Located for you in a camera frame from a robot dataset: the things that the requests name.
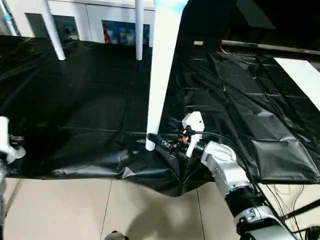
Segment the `black cable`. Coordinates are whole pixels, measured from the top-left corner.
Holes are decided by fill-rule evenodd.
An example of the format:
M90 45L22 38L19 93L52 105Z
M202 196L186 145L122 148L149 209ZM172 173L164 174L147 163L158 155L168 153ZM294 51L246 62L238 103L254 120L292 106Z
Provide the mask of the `black cable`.
M297 202L298 198L301 196L301 194L303 193L304 190L305 190L305 185L302 185L302 188L301 188L299 194L295 197L295 199L294 199L294 201L293 201L293 207L292 207L292 211L293 211L293 212L295 211L296 202ZM297 229L298 229L298 231L299 231L300 237L301 237L301 239L303 239L302 234L301 234L301 231L300 231L300 229L299 229L299 225L298 225L298 223L297 223L296 217L294 217L293 219L294 219L295 224L296 224L296 227L297 227Z
M270 203L269 199L266 197L264 191L262 191L261 187L260 187L258 184L257 184L256 186L257 186L257 188L259 189L259 193L260 193L261 195L263 195L264 200L265 200L265 204L271 209L273 215L275 215L278 219L281 219L280 216L279 216L279 214L278 214L277 211L275 210L275 208L274 208L274 207L272 206L272 204Z
M279 202L278 198L276 197L276 195L280 198L282 204L283 204L288 210L291 211L291 209L286 205L286 203L284 202L284 200L281 198L281 196L280 196L279 193L277 192L278 189L276 189L276 185L273 185L273 189L274 189L274 191L276 192L275 194L274 194L274 192L269 188L268 185L266 185L266 187L269 189L269 191L272 193L274 199L277 201L277 204L278 204L278 206L279 206L280 209L281 209L282 216L284 216L284 211L283 211L282 207L280 206L280 202ZM300 239L303 240L303 237L302 237L302 234L301 234L301 230L300 230L300 228L299 228L299 225L298 225L298 222L297 222L296 217L293 218L293 221L294 221L294 224L296 225L296 228L297 228L297 232L296 232L296 233L299 233Z
M249 171L249 167L248 167L248 164L247 164L247 159L245 158L243 153L238 150L236 145L231 140L229 140L228 138L226 138L225 136L222 136L220 134L213 133L213 132L208 132L208 131L190 131L190 133L214 136L214 137L216 137L218 139L221 139L221 140L227 142L229 145L231 145L231 147L234 149L234 151L237 152L240 155L240 157L243 159L243 164L244 164L244 166L246 168L246 172L248 174L248 178L249 178L250 182L252 183L252 186L253 186L255 192L256 193L259 192L258 189L257 189L257 186L256 186L256 181L255 181L254 177L252 176L252 174Z
M310 210L313 210L317 207L320 207L320 198L311 202L311 203L308 203L307 205L304 205L300 208L298 208L297 210L294 210L290 213L288 213L287 215L285 215L283 218L284 219L291 219L295 216L298 216L298 215L301 215L301 214L304 214Z
M300 232L305 232L305 231L307 231L309 228L310 228L310 227L303 228L303 229L300 230ZM293 233L293 234L297 234L297 233L299 233L299 231L298 231L298 230L297 230L297 231L293 231L292 233Z
M288 207L288 205L284 202L282 197L279 195L279 193L281 193L281 192L277 189L276 185L273 184L272 186L273 186L273 189L275 191L275 194L279 197L279 199L282 202L283 206L285 206L289 211L291 211L291 209ZM295 199L298 199L300 195L301 195L301 193L298 193L298 195L295 197ZM301 234L301 231L300 231L300 228L299 228L299 225L298 225L296 217L293 218L293 221L294 221L294 224L296 225L296 228L298 230L297 232L300 234L300 239L303 240L303 237L302 237L302 234Z
M277 196L274 194L274 192L270 189L270 187L269 187L268 185L265 185L265 186L266 186L266 187L269 189L269 191L272 193L273 198L276 200L276 203L277 203L277 205L278 205L278 207L279 207L279 210L281 210L282 216L284 216L284 215L285 215L284 210L282 209L281 204L280 204Z

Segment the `cabinet door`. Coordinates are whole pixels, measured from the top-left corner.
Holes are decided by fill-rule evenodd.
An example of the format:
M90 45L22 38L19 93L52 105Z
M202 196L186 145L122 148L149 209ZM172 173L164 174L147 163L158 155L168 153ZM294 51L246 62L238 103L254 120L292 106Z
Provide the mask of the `cabinet door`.
M38 0L8 0L7 3L23 37L49 37ZM49 6L61 38L92 40L85 4L50 0Z
M135 45L136 10L116 6L86 5L92 41ZM144 10L143 43L153 46L155 12Z

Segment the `floor grout line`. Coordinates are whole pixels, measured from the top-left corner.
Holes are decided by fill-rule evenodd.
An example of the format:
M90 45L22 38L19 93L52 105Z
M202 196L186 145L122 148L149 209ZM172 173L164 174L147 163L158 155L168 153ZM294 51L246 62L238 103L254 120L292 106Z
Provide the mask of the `floor grout line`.
M203 218L202 218L202 212L201 212L200 197L199 197L199 190L198 190L198 188L196 189L196 195L197 195L198 205L199 205L199 212L200 212L200 220L201 220L201 228L202 228L203 240L206 240L206 237L205 237L205 229L204 229L204 221L203 221Z
M100 233L100 240L102 240L102 234L104 234L104 226L105 226L105 221L106 221L106 217L107 217L108 203L109 203L109 199L110 199L111 187L112 187L112 179L110 180L110 188L109 188L108 198L106 200L106 205L105 205L104 217L103 217L102 228L101 228L101 233Z
M7 214L9 213L9 210L10 210L10 207L11 205L13 204L14 200L15 200L15 197L17 196L17 193L19 191L19 189L21 188L21 185L22 185L22 179L19 179L17 184L15 185L15 188L10 196L10 198L8 199L6 205L5 205L5 210L4 210L4 213L5 213L5 217L7 216Z

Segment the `wrinkled plastic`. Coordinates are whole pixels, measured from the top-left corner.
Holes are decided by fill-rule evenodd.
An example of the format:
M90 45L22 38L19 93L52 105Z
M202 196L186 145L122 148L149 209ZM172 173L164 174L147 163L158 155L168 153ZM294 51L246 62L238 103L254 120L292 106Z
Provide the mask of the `wrinkled plastic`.
M136 61L133 47L69 41L58 61L48 39L0 43L0 115L26 149L9 176L115 178L170 196L214 180L195 158L145 150L149 48ZM178 48L160 132L192 111L234 142L259 182L320 182L320 113L273 58Z

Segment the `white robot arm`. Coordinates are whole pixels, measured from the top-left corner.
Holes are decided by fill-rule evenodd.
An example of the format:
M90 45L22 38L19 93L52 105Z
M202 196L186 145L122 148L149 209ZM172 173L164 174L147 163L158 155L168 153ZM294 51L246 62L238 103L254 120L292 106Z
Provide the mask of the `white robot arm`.
M202 140L201 132L205 129L201 113L189 113L182 121L184 129L173 144L157 139L149 134L162 153L166 151L171 157L177 152L199 157L212 173L216 186L225 199L234 217L237 233L241 240L295 240L293 234L273 214L259 195L246 172L237 163L235 151L227 145L214 141Z
M8 133L9 119L0 116L0 239L4 239L3 231L5 224L5 203L3 194L6 190L6 165L12 163L15 159L22 158L26 151L22 146L16 148L10 145L10 137Z

